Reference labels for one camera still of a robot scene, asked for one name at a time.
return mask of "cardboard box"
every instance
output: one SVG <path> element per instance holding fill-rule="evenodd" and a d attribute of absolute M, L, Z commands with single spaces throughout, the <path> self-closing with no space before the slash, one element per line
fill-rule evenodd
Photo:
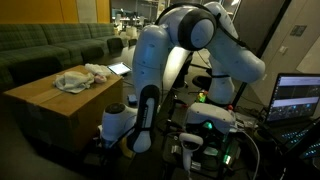
<path fill-rule="evenodd" d="M 84 66 L 66 71 L 88 73 Z M 55 79 L 56 75 L 48 76 L 4 95 L 24 134 L 77 153 L 96 135 L 104 109 L 122 102 L 122 79 L 111 75 L 107 82 L 93 83 L 78 94 L 57 89 Z"/>

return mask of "green sofa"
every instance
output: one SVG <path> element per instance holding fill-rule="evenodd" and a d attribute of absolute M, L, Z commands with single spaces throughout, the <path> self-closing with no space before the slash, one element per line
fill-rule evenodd
<path fill-rule="evenodd" d="M 107 39 L 114 37 L 120 36 L 112 23 L 0 24 L 0 87 L 13 84 L 12 63 L 55 56 L 63 67 L 79 65 L 82 50 L 101 47 L 108 53 Z"/>

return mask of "green light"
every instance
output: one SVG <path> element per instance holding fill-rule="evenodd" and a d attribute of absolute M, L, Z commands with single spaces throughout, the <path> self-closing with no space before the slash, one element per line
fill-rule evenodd
<path fill-rule="evenodd" d="M 212 124 L 210 122 L 206 122 L 203 125 L 205 128 L 212 129 Z"/>

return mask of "monitor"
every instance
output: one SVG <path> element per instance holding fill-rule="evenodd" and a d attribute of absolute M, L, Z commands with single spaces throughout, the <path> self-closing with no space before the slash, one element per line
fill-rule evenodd
<path fill-rule="evenodd" d="M 311 117 L 320 98 L 320 74 L 279 73 L 266 122 Z"/>

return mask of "white cloth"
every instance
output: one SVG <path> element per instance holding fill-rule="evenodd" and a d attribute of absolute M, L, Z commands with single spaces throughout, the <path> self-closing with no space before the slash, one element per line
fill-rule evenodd
<path fill-rule="evenodd" d="M 63 75 L 57 75 L 53 85 L 62 91 L 79 93 L 89 88 L 93 82 L 94 76 L 92 73 L 85 75 L 77 71 L 68 71 Z"/>
<path fill-rule="evenodd" d="M 107 66 L 87 63 L 84 65 L 84 67 L 94 75 L 94 81 L 96 83 L 106 82 L 107 77 L 111 74 L 111 71 L 107 68 Z"/>
<path fill-rule="evenodd" d="M 97 65 L 97 64 L 85 64 L 84 66 L 86 70 L 91 72 L 93 75 L 100 75 L 108 77 L 111 74 L 111 71 L 107 68 L 107 66 Z"/>

